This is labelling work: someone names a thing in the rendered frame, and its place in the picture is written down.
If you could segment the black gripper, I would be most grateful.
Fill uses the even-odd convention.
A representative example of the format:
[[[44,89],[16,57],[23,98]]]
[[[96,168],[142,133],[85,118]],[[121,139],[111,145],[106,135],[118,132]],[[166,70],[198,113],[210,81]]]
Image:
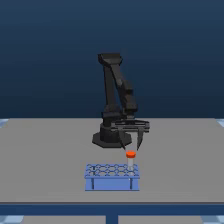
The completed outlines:
[[[136,120],[136,119],[124,119],[117,120],[113,122],[113,130],[123,130],[126,132],[138,132],[137,133],[137,151],[139,150],[144,132],[148,132],[150,128],[150,123],[148,121]],[[119,142],[121,147],[126,150],[126,146],[130,144],[129,139],[127,140],[123,131],[118,131]]]

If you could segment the blue test tube rack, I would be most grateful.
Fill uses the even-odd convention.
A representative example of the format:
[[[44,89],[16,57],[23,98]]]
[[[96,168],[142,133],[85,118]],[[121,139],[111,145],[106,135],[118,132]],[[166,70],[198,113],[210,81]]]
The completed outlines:
[[[126,164],[87,164],[84,178],[86,191],[138,191],[138,165],[132,170]]]

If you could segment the clear tube with orange cap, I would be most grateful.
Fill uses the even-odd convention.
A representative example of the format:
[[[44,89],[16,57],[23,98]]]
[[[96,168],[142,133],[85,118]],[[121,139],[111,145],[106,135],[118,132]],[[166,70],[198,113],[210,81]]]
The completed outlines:
[[[134,172],[134,159],[136,157],[135,151],[127,151],[126,152],[126,158],[127,158],[127,170],[130,174],[133,174]]]

